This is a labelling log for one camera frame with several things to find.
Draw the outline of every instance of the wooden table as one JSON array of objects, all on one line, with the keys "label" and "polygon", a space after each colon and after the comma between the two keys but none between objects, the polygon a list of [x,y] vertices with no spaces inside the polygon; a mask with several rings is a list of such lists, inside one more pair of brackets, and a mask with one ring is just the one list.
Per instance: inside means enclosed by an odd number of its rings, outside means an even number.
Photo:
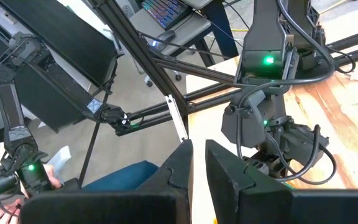
[{"label": "wooden table", "polygon": [[[327,43],[346,38],[358,33],[358,11],[338,17],[323,24]],[[344,50],[349,52],[358,46]],[[239,63],[237,58],[210,67],[210,69],[234,75]],[[187,92],[199,90],[215,84],[193,75],[186,78]],[[234,88],[207,96],[202,100],[235,90]],[[228,150],[236,153],[236,146],[231,144],[221,132],[222,116],[227,103],[208,110],[189,115],[189,137],[194,145],[194,186],[193,186],[193,223],[213,223],[214,208],[209,192],[205,169],[205,140],[214,139]],[[330,188],[358,189],[358,63],[351,77],[336,73],[322,83],[296,86],[285,94],[287,115],[292,116],[298,124],[313,127],[321,126],[321,134],[329,136],[328,149],[334,154],[338,169],[335,177],[324,185],[308,185],[299,180],[291,182],[298,189]],[[243,155],[251,156],[256,150],[243,148]],[[301,165],[291,162],[295,170]],[[323,180],[332,172],[331,161],[326,155],[307,172],[304,177],[310,180]]]}]

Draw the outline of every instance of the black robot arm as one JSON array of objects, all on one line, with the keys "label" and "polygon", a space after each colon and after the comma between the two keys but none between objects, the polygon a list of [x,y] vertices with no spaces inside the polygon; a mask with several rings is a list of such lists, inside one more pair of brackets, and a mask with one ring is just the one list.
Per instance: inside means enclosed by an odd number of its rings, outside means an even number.
[{"label": "black robot arm", "polygon": [[108,123],[118,131],[130,128],[130,117],[120,107],[103,104],[93,98],[56,63],[43,42],[32,35],[18,32],[0,58],[0,110],[6,150],[1,159],[0,195],[19,189],[19,181],[29,197],[52,190],[40,160],[47,155],[38,150],[34,137],[24,123],[15,86],[15,76],[26,67],[31,67],[46,79],[88,119]]},{"label": "black robot arm", "polygon": [[[296,15],[293,19],[288,9]],[[317,21],[309,0],[255,1],[254,23],[244,37],[235,77],[244,88],[223,115],[222,132],[236,144],[237,155],[281,182],[299,178],[307,184],[323,184],[336,171],[334,158],[326,149],[328,138],[287,116],[283,97],[290,85],[320,82],[334,73],[333,58],[325,50],[324,32]],[[241,146],[256,147],[258,153],[243,157]],[[313,167],[324,153],[333,162],[332,175],[319,182],[302,178],[304,170]],[[292,159],[305,169],[295,173],[288,165]],[[287,177],[288,170],[295,174]]]}]

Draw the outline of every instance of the blue jeans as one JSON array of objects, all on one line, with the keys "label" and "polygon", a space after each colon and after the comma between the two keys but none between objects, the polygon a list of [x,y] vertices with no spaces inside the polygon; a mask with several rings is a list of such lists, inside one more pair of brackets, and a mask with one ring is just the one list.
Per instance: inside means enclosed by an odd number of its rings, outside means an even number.
[{"label": "blue jeans", "polygon": [[151,162],[138,162],[95,180],[83,187],[83,190],[135,190],[157,170],[158,166]]}]

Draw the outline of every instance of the chair wheel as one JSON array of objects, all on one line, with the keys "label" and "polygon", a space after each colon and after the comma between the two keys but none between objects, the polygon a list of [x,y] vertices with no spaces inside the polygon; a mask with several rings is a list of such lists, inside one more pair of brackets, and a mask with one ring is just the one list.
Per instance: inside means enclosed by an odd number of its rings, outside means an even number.
[{"label": "chair wheel", "polygon": [[181,80],[181,75],[175,75],[175,80],[180,81]]}]

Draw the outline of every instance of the keyboard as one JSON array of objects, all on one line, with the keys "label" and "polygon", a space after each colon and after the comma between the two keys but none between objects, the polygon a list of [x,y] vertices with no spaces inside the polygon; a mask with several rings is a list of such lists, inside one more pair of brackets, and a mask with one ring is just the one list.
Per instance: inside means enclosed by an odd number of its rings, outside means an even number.
[{"label": "keyboard", "polygon": [[177,0],[145,0],[142,7],[164,29],[169,30],[189,15],[189,6]]}]

